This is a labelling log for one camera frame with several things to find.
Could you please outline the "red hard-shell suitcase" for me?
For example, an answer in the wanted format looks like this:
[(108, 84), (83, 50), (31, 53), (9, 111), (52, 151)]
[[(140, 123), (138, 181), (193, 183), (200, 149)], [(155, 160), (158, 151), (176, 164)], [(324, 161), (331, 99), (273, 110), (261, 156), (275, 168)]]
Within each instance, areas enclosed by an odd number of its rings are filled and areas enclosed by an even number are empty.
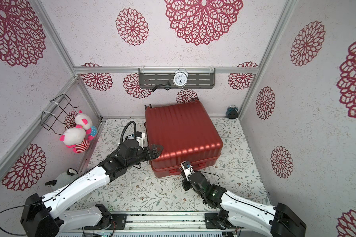
[(215, 165), (223, 148), (207, 111), (198, 98), (190, 102), (145, 108), (149, 145), (161, 145), (159, 158), (150, 162), (157, 178), (180, 175), (181, 163), (189, 161), (195, 170)]

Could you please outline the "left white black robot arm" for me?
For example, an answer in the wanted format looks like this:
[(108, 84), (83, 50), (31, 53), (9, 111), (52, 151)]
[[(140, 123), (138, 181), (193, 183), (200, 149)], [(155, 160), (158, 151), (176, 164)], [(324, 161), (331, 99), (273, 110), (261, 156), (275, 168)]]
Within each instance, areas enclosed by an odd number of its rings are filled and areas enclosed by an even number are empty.
[(126, 140), (105, 160), (66, 186), (43, 196), (31, 195), (20, 220), (26, 236), (55, 237), (77, 228), (110, 227), (113, 218), (103, 204), (76, 211), (69, 208), (90, 192), (124, 175), (129, 168), (160, 157), (162, 151), (161, 145), (143, 148), (134, 139)]

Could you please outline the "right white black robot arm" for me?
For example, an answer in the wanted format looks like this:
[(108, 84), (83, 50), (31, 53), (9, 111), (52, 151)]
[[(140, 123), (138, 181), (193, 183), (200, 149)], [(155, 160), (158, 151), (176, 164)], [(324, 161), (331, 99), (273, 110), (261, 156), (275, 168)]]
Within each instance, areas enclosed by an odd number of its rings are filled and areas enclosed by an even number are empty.
[(194, 190), (203, 203), (220, 212), (210, 220), (218, 229), (246, 228), (266, 237), (304, 237), (306, 224), (283, 203), (263, 205), (242, 198), (231, 191), (210, 183), (198, 171), (181, 169), (185, 191)]

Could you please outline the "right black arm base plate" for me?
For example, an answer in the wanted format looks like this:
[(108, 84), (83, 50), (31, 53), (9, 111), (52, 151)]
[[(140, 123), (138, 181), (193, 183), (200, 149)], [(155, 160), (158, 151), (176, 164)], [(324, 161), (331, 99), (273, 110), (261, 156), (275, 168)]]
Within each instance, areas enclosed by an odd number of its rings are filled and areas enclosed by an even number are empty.
[(205, 216), (205, 224), (207, 229), (237, 229), (238, 227), (231, 224), (229, 221), (229, 212), (221, 210), (218, 213), (210, 213), (207, 212), (204, 214)]

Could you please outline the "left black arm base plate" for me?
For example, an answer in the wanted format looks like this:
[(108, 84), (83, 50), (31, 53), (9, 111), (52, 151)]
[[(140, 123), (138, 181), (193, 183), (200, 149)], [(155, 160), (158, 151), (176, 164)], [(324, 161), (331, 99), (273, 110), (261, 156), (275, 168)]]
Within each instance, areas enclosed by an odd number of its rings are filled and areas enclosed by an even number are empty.
[(107, 231), (124, 230), (127, 221), (127, 214), (111, 214), (111, 217), (104, 216), (95, 226), (84, 227), (85, 231)]

